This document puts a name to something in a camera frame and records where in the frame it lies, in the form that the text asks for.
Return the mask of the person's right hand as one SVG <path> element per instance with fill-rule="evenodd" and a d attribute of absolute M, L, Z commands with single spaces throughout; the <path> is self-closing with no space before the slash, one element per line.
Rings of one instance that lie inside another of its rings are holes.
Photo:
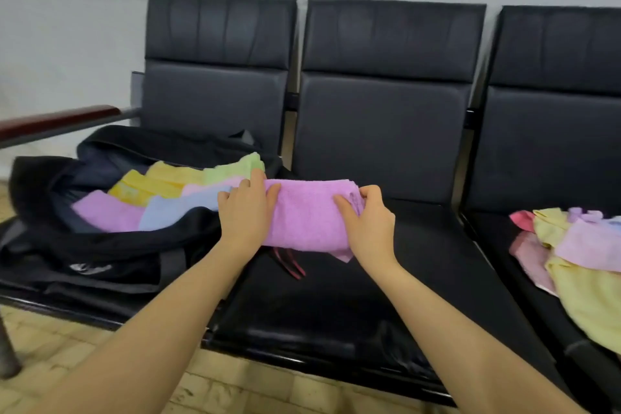
<path fill-rule="evenodd" d="M 395 215 L 384 205 L 381 189 L 368 185 L 360 189 L 364 200 L 356 230 L 346 230 L 348 244 L 361 267 L 377 277 L 398 265 L 394 252 Z"/>

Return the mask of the person's left hand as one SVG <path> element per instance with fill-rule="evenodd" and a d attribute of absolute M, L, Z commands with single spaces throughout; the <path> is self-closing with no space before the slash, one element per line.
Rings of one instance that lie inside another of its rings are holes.
<path fill-rule="evenodd" d="M 267 216 L 267 177 L 252 170 L 252 200 L 238 203 L 238 187 L 232 188 L 225 210 L 219 213 L 224 252 L 242 264 L 248 263 L 265 242 L 273 217 Z"/>

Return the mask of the person's right forearm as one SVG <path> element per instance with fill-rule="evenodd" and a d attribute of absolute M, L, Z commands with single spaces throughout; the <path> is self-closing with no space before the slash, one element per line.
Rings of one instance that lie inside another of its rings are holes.
<path fill-rule="evenodd" d="M 354 254 L 462 414 L 587 414 L 539 371 L 410 275 L 394 253 Z"/>

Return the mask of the person's left forearm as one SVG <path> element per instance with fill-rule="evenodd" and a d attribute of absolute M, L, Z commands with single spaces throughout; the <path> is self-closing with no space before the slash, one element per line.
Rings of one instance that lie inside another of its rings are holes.
<path fill-rule="evenodd" d="M 161 414 L 225 290 L 262 242 L 221 238 L 28 414 Z"/>

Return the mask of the folded pink towel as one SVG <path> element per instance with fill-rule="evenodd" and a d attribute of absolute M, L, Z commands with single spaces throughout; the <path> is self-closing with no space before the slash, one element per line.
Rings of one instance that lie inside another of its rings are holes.
<path fill-rule="evenodd" d="M 200 193 L 204 191 L 214 194 L 218 194 L 220 191 L 229 192 L 232 188 L 238 187 L 244 179 L 245 178 L 243 176 L 233 176 L 221 182 L 213 183 L 210 185 L 187 184 L 182 188 L 181 196 L 186 197 L 194 193 Z"/>

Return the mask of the folded light green towel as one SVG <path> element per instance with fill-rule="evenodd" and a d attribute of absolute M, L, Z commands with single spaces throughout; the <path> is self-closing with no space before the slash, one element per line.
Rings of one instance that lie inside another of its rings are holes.
<path fill-rule="evenodd" d="M 199 184 L 203 186 L 214 185 L 234 177 L 250 179 L 254 169 L 265 171 L 265 163 L 257 152 L 247 154 L 237 162 L 203 169 Z"/>

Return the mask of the folded light blue towel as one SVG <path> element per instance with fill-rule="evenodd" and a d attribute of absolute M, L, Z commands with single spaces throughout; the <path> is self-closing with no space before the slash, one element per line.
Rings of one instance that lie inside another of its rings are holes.
<path fill-rule="evenodd" d="M 229 184 L 214 185 L 178 198 L 153 197 L 145 207 L 137 230 L 154 231 L 169 227 L 195 208 L 217 212 L 218 194 L 229 192 L 232 187 Z"/>

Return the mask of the folded pale yellow towel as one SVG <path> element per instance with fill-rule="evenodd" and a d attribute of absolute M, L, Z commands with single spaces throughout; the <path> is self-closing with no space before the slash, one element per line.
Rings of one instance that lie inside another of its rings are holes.
<path fill-rule="evenodd" d="M 183 187 L 190 184 L 204 185 L 205 174 L 203 169 L 172 166 L 166 162 L 158 161 L 148 168 L 145 177 Z"/>

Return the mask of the black padded bench chair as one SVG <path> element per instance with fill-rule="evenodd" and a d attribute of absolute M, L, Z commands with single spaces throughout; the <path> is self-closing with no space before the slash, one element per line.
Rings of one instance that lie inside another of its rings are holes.
<path fill-rule="evenodd" d="M 621 414 L 621 360 L 509 253 L 521 210 L 621 214 L 621 8 L 504 6 L 461 215 L 579 403 Z"/>
<path fill-rule="evenodd" d="M 148 0 L 142 106 L 129 127 L 187 137 L 247 131 L 278 155 L 297 15 L 294 0 Z M 0 287 L 0 304 L 126 321 L 157 294 Z"/>
<path fill-rule="evenodd" d="M 530 323 L 451 207 L 484 4 L 309 0 L 292 173 L 379 185 L 400 264 L 565 393 Z M 209 324 L 209 348 L 452 404 L 395 309 L 355 260 L 271 250 Z"/>

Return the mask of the folded lilac towel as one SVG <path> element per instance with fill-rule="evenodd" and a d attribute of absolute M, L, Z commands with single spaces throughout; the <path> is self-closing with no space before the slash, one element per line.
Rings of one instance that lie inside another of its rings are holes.
<path fill-rule="evenodd" d="M 120 201 L 104 191 L 92 191 L 71 205 L 71 209 L 89 225 L 106 233 L 138 230 L 145 207 Z"/>

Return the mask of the black duffel bag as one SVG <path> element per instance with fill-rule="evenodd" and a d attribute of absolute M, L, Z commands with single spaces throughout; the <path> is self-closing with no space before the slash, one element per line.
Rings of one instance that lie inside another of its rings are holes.
<path fill-rule="evenodd" d="M 282 159 L 249 132 L 183 136 L 141 127 L 104 126 L 62 156 L 16 157 L 8 182 L 15 216 L 0 224 L 0 287 L 49 292 L 53 284 L 152 294 L 206 255 L 221 236 L 216 212 L 191 211 L 156 231 L 96 230 L 71 210 L 92 191 L 108 191 L 132 169 L 158 161 L 200 170 L 257 152 L 269 179 Z"/>

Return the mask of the crumpled bright pink towel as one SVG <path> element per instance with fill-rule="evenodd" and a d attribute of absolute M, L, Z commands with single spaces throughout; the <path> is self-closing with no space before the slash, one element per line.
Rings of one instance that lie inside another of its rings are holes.
<path fill-rule="evenodd" d="M 535 233 L 534 229 L 534 219 L 535 214 L 530 211 L 521 210 L 514 213 L 509 214 L 509 218 L 511 222 L 514 223 L 519 229 L 528 233 Z"/>

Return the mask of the crumpled pale pink towel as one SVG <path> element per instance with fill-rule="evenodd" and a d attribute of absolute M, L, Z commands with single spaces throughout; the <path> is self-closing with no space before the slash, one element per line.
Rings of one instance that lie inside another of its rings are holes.
<path fill-rule="evenodd" d="M 519 232 L 508 252 L 535 287 L 558 298 L 555 284 L 546 268 L 550 249 L 540 243 L 535 233 Z"/>

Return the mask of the small crumpled purple towel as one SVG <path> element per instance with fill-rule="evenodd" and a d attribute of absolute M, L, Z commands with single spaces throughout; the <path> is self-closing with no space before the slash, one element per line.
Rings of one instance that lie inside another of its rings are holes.
<path fill-rule="evenodd" d="M 571 207 L 568 209 L 566 217 L 567 222 L 575 223 L 584 221 L 587 223 L 599 223 L 604 219 L 604 215 L 600 211 L 588 210 L 584 211 L 581 207 Z"/>

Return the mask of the crumpled lilac towel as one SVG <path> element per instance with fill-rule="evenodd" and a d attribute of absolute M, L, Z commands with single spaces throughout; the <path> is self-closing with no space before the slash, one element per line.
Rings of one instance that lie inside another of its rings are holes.
<path fill-rule="evenodd" d="M 578 266 L 621 273 L 621 233 L 599 223 L 577 221 L 555 247 L 555 254 Z"/>

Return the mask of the crumpled large yellow towel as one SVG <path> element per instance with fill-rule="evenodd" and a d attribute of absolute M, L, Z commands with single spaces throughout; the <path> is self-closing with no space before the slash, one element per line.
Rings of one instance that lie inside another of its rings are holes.
<path fill-rule="evenodd" d="M 546 268 L 565 312 L 589 339 L 621 357 L 621 273 L 587 269 L 558 257 L 555 247 L 572 224 L 568 211 L 533 213 L 535 234 L 550 249 Z"/>

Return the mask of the grey metal bench leg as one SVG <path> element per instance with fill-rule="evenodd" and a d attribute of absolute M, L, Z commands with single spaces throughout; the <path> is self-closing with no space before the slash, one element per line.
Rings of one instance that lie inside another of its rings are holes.
<path fill-rule="evenodd" d="M 0 314 L 0 379 L 8 380 L 17 376 L 22 364 L 14 350 L 10 337 Z"/>

